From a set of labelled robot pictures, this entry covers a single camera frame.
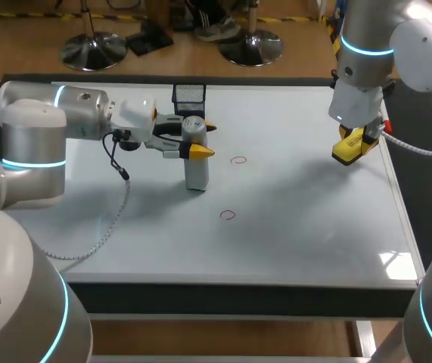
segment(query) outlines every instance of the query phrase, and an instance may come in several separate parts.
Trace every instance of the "shoe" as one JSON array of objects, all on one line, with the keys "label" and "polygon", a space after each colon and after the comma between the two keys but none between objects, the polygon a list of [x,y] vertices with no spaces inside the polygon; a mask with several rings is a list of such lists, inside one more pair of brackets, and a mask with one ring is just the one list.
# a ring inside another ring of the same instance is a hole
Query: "shoe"
[{"label": "shoe", "polygon": [[216,40],[232,38],[239,33],[239,30],[241,30],[239,24],[232,17],[227,17],[221,23],[213,24],[207,28],[197,28],[194,34],[199,40],[215,42]]}]

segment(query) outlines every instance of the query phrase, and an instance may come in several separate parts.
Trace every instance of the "floor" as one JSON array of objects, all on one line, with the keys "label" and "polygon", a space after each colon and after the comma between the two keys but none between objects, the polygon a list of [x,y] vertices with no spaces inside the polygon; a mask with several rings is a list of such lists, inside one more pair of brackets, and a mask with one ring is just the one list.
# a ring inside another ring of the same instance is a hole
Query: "floor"
[{"label": "floor", "polygon": [[[127,3],[119,0],[118,5]],[[104,1],[92,7],[106,14]],[[76,11],[77,2],[64,0],[60,11]],[[52,11],[54,1],[0,0],[0,11]],[[309,0],[262,1],[260,16],[307,16]],[[329,77],[336,61],[326,28],[316,22],[264,23],[280,35],[282,59],[260,68],[243,68],[223,60],[212,44],[191,34],[173,35],[175,45],[141,58],[129,53],[110,74],[167,76]],[[139,25],[96,20],[95,28],[121,36],[137,33]],[[5,73],[72,73],[59,61],[64,42],[82,32],[79,20],[0,19],[0,78]],[[374,322],[379,344],[394,323]],[[349,356],[348,327],[339,321],[94,321],[95,354],[139,355],[326,355]]]}]

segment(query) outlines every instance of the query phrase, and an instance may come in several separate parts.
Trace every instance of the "small container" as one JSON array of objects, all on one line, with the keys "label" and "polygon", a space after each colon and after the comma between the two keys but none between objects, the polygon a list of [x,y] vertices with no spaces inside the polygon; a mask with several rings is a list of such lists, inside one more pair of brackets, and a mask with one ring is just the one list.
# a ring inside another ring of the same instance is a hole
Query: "small container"
[{"label": "small container", "polygon": [[[182,140],[207,147],[207,127],[204,119],[190,116],[182,122]],[[209,160],[184,160],[185,187],[205,191],[209,183]]]},{"label": "small container", "polygon": [[206,85],[174,85],[172,102],[176,115],[206,118]]}]

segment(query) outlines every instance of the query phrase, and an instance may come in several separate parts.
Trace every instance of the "white table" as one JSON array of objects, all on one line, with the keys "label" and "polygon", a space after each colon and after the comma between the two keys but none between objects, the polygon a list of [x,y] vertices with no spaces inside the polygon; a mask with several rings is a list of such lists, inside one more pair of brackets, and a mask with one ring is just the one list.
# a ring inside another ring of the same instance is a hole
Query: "white table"
[{"label": "white table", "polygon": [[[102,88],[114,100],[150,93],[159,112],[173,112],[172,85],[68,85]],[[118,151],[132,176],[125,215],[106,246],[64,277],[414,289],[424,269],[386,144],[353,166],[333,160],[331,95],[326,87],[208,86],[207,119],[219,129],[209,135],[216,155],[207,192],[185,190],[181,160]],[[236,156],[247,162],[232,164]],[[45,249],[76,255],[103,235],[122,197],[101,143],[69,140],[64,200],[10,214]],[[232,220],[219,216],[227,209]]]}]

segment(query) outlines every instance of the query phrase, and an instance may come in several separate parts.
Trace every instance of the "chair base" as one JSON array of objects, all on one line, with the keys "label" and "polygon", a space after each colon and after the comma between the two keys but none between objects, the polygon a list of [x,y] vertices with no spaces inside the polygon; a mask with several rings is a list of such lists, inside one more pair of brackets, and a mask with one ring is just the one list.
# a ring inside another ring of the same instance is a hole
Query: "chair base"
[{"label": "chair base", "polygon": [[283,55],[283,41],[276,34],[258,29],[243,31],[237,39],[219,44],[219,51],[228,61],[247,67],[265,66]]},{"label": "chair base", "polygon": [[71,38],[61,50],[64,65],[75,70],[106,70],[126,56],[125,40],[116,34],[95,32],[93,38],[80,34]]}]

